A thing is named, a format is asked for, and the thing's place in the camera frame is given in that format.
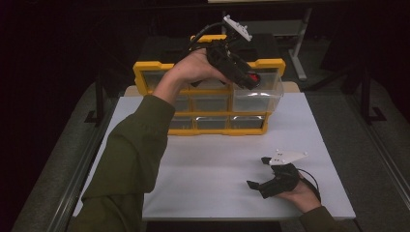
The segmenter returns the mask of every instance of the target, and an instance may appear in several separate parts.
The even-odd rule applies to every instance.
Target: yellow storage organizer
[[[223,35],[208,35],[202,37],[199,43],[221,38]],[[148,38],[133,66],[135,83],[141,95],[152,94],[163,74],[173,67],[181,54],[180,47],[188,41]],[[268,119],[283,95],[280,78],[285,63],[278,56],[275,38],[270,34],[256,34],[250,43],[244,43],[232,52],[259,73],[260,85],[248,90],[210,79],[202,81],[197,87],[188,86],[177,98],[176,112],[168,134],[248,135],[266,132]]]

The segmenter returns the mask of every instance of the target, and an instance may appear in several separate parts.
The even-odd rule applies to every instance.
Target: green jacket
[[[140,231],[144,193],[154,189],[175,108],[146,96],[111,132],[81,200],[73,231]],[[341,231],[325,207],[301,216],[307,231]]]

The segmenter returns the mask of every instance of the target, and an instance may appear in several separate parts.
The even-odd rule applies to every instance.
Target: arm
[[[157,180],[173,104],[184,85],[209,77],[230,83],[208,64],[204,49],[192,52],[164,75],[153,96],[146,96],[115,127],[81,199],[73,231],[140,230],[143,196]]]
[[[292,202],[303,213],[300,220],[307,232],[346,231],[322,206],[307,184],[302,181],[299,181],[293,190],[282,192],[277,196]]]

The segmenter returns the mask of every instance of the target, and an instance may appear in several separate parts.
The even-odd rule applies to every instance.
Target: hand
[[[232,81],[208,63],[206,49],[202,48],[191,52],[166,72],[153,95],[174,104],[185,85],[207,78],[217,78],[224,83],[232,84]]]
[[[293,190],[281,192],[276,196],[291,201],[302,213],[322,206],[314,192],[302,181],[299,181]]]

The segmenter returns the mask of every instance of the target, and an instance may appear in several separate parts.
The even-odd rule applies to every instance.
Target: white table
[[[141,97],[123,97],[102,142],[87,188],[105,147],[106,136],[138,107]],[[270,197],[247,185],[274,178],[260,158],[276,149],[307,152],[293,162],[319,183],[322,203],[336,219],[355,218],[320,131],[302,93],[285,93],[269,119],[264,135],[169,136],[153,192],[146,194],[145,220],[283,220],[299,211],[285,200]],[[74,216],[82,207],[79,201]]]

